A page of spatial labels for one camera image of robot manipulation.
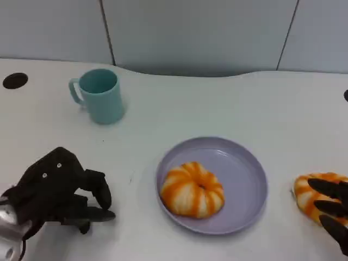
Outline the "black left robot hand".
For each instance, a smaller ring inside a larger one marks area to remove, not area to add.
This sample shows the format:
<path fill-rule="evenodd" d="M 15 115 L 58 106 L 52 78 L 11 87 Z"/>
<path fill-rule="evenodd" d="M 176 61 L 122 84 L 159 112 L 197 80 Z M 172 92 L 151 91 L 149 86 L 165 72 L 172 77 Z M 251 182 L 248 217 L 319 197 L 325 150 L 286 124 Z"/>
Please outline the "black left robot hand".
<path fill-rule="evenodd" d="M 25 239 L 34 236 L 46 222 L 76 226 L 85 234 L 92 222 L 115 219 L 109 209 L 112 197 L 105 174 L 84 169 L 76 155 L 63 147 L 27 168 L 2 197 L 13 207 L 20 225 L 32 223 Z"/>

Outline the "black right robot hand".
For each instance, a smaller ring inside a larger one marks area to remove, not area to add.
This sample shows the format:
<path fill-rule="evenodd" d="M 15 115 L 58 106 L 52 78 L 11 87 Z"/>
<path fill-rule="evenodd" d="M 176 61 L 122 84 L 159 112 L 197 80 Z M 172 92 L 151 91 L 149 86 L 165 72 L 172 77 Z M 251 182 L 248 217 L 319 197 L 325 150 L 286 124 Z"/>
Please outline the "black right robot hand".
<path fill-rule="evenodd" d="M 315 200 L 314 205 L 324 214 L 319 215 L 326 232 L 339 244 L 343 255 L 347 256 L 347 227 L 334 218 L 347 220 L 347 182 L 333 183 L 319 178 L 310 178 L 309 186 L 315 191 L 339 202 Z"/>

